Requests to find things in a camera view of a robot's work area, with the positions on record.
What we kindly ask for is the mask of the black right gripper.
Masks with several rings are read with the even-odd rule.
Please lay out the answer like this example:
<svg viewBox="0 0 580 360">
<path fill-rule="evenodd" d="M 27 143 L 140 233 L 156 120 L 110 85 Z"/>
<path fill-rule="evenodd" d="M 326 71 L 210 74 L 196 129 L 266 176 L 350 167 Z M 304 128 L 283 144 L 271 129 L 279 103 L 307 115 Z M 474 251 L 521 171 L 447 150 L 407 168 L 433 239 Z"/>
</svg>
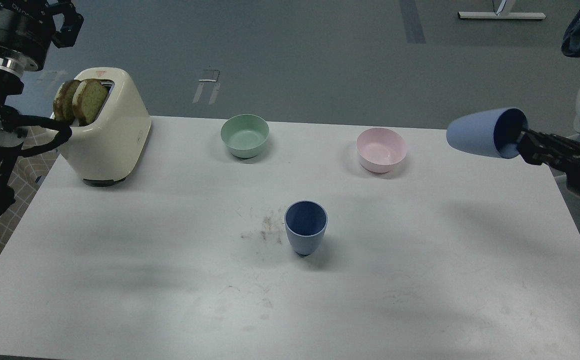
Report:
<svg viewBox="0 0 580 360">
<path fill-rule="evenodd" d="M 516 149 L 527 164 L 546 164 L 565 173 L 567 189 L 580 197 L 580 142 L 566 137 L 553 139 L 552 135 L 524 129 Z"/>
</svg>

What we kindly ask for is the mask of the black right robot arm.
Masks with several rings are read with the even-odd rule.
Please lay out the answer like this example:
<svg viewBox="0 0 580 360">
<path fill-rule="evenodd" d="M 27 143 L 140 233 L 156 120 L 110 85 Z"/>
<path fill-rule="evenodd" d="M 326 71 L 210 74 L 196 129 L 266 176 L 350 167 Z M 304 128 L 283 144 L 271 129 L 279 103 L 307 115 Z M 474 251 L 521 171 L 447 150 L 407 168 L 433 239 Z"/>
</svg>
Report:
<svg viewBox="0 0 580 360">
<path fill-rule="evenodd" d="M 532 166 L 546 165 L 563 173 L 566 188 L 580 198 L 580 142 L 555 134 L 525 129 L 517 151 Z"/>
</svg>

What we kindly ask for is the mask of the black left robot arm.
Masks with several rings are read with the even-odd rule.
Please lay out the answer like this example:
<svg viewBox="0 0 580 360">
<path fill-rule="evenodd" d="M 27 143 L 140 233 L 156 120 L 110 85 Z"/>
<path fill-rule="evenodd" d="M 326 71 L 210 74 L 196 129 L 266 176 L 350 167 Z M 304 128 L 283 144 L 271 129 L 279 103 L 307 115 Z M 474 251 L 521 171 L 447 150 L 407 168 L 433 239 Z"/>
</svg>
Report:
<svg viewBox="0 0 580 360">
<path fill-rule="evenodd" d="M 72 136 L 70 126 L 22 114 L 6 100 L 22 93 L 24 73 L 43 70 L 51 45 L 75 45 L 83 22 L 70 0 L 0 0 L 0 217 L 15 203 L 9 179 L 17 159 L 55 150 Z"/>
</svg>

